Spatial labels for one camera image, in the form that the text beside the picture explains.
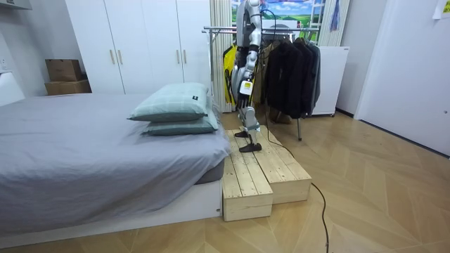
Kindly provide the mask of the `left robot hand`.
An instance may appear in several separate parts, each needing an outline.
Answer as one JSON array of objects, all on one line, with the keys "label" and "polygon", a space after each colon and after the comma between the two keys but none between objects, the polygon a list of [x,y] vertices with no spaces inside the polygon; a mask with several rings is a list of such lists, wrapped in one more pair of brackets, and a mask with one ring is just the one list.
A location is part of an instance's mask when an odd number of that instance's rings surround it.
[{"label": "left robot hand", "polygon": [[246,108],[251,104],[254,84],[251,81],[243,80],[238,89],[238,106]]}]

